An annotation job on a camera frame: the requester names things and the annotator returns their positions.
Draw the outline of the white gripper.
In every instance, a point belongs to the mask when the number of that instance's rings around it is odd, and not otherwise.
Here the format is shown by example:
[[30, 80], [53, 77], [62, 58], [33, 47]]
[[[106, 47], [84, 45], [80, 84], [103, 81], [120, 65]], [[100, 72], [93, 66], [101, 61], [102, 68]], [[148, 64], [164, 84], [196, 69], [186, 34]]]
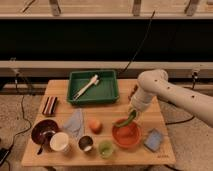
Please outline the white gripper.
[[134, 109], [137, 110], [135, 120], [139, 120], [144, 112], [151, 104], [152, 95], [143, 90], [137, 90], [131, 97], [130, 104], [128, 106], [128, 114]]

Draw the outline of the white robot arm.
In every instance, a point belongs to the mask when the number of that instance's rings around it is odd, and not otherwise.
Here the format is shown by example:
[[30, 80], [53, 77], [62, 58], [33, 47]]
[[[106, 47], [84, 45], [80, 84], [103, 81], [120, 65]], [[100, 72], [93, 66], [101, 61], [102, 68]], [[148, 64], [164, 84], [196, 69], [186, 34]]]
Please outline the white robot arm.
[[168, 82], [165, 70], [144, 71], [138, 76], [138, 89], [130, 106], [144, 112], [154, 96], [160, 96], [191, 113], [213, 128], [213, 97]]

